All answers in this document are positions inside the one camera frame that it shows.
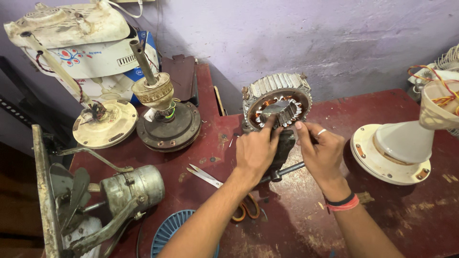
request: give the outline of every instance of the hand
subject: hand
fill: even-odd
[[[270,139],[275,116],[270,116],[260,132],[251,132],[236,141],[236,168],[231,174],[241,182],[247,182],[252,189],[273,162],[279,142],[279,134],[284,129],[277,128]]]
[[[331,202],[339,202],[351,194],[346,179],[339,167],[343,156],[344,138],[332,132],[325,131],[316,123],[296,122],[298,133],[297,144],[301,146],[304,164],[322,192]],[[310,134],[317,140],[313,144]]]

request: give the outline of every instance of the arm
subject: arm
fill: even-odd
[[[263,130],[236,141],[237,166],[228,180],[180,227],[158,257],[212,257],[226,225],[244,197],[271,165],[277,149],[278,128],[270,140],[274,117]]]
[[[339,170],[344,138],[329,131],[317,136],[323,128],[315,123],[296,122],[295,128],[306,168],[324,195],[331,202],[344,200],[351,194]],[[317,144],[312,143],[310,134]],[[333,214],[352,257],[403,257],[361,204]]]

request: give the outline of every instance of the table surface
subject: table surface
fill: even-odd
[[[96,150],[119,167],[152,164],[161,172],[166,195],[145,219],[139,244],[142,258],[150,257],[156,230],[169,215],[198,209],[216,191],[186,170],[189,163],[222,182],[236,166],[234,134],[242,133],[243,116],[219,116],[208,65],[199,64],[196,69],[198,110],[206,123],[193,144],[173,153],[154,152],[134,132],[113,147]],[[349,146],[350,137],[359,127],[417,120],[419,109],[403,90],[394,89],[314,103],[308,121],[348,140],[341,171],[397,248],[407,257],[443,257],[459,253],[459,159],[454,156],[458,140],[445,130],[436,131],[431,174],[410,186],[391,185],[371,176],[354,160]],[[301,153],[295,146],[284,167],[300,161]],[[70,170],[79,167],[88,170],[91,183],[114,174],[113,169],[85,152],[75,154]],[[252,194],[264,213],[256,220],[246,218],[228,224],[220,240],[220,258],[349,257],[335,218],[322,208],[324,197],[305,168],[285,175],[279,183],[259,185]],[[92,193],[89,204],[98,201],[100,194]],[[131,223],[111,257],[135,257],[141,222]]]

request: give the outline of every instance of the red thread bracelet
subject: red thread bracelet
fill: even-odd
[[[333,206],[330,204],[326,204],[325,206],[329,208],[333,212],[338,212],[338,211],[346,211],[350,210],[354,207],[356,207],[359,204],[360,200],[358,199],[357,195],[354,194],[354,197],[346,204],[340,205],[340,206]]]

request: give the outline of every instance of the person's left hand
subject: person's left hand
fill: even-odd
[[[277,128],[271,137],[275,116],[270,116],[260,132],[251,132],[236,141],[236,168],[231,175],[255,187],[273,162],[279,142],[279,134],[284,129]]]

